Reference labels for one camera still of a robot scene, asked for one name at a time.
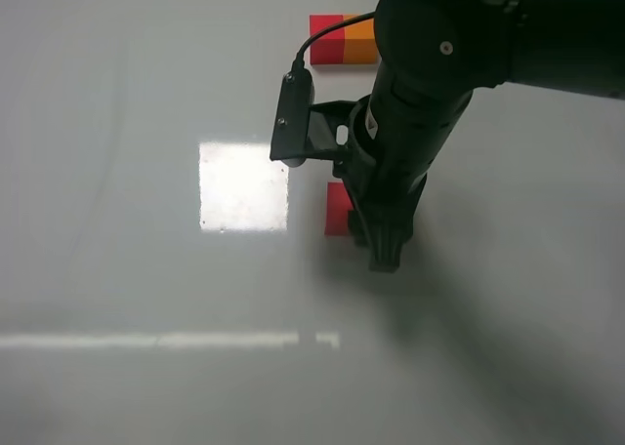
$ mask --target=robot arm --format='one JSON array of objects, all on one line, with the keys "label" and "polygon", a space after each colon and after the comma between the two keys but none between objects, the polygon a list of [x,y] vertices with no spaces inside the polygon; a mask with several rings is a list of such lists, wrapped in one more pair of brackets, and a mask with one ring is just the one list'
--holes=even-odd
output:
[{"label": "robot arm", "polygon": [[[271,159],[333,161],[354,204],[350,232],[369,246],[371,269],[394,271],[428,170],[473,90],[510,81],[620,98],[623,20],[625,0],[380,0],[371,95],[313,105],[311,75],[296,60],[282,82]],[[347,143],[319,146],[340,125]]]}]

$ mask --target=screw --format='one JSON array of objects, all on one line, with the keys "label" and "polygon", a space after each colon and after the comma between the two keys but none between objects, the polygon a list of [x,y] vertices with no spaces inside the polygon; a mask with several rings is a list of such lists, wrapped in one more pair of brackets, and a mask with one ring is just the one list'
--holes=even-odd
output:
[{"label": "screw", "polygon": [[442,42],[440,44],[440,52],[447,57],[451,55],[453,53],[453,45],[451,44],[451,42]]},{"label": "screw", "polygon": [[504,14],[511,14],[515,11],[515,9],[519,6],[521,1],[519,0],[510,0],[508,4],[504,8]]}]

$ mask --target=wooden block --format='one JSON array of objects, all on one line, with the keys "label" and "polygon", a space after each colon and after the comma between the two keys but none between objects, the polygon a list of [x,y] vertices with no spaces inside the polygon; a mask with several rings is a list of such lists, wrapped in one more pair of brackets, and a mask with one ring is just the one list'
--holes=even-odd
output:
[{"label": "wooden block", "polygon": [[340,182],[330,182],[325,205],[325,235],[345,237],[348,229],[348,212],[354,207],[350,195]]},{"label": "wooden block", "polygon": [[[311,15],[311,35],[353,18],[354,15]],[[375,64],[378,47],[375,44],[373,20],[365,20],[324,35],[311,46],[311,64]]]}]

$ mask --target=white table surface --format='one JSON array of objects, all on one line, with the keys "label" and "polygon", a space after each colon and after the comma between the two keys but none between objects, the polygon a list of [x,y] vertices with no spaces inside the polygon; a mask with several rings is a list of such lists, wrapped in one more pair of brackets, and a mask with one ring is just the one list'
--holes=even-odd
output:
[{"label": "white table surface", "polygon": [[308,15],[376,2],[0,0],[0,443],[625,441],[623,103],[476,92],[393,276],[266,160]]}]

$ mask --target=white label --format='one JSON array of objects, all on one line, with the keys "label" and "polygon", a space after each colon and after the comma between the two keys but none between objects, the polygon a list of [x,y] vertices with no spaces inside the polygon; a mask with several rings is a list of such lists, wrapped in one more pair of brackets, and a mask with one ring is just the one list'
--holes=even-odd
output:
[{"label": "white label", "polygon": [[378,122],[375,121],[373,113],[371,113],[371,105],[367,107],[367,115],[364,118],[364,126],[371,139],[375,140],[375,137],[378,134]]}]

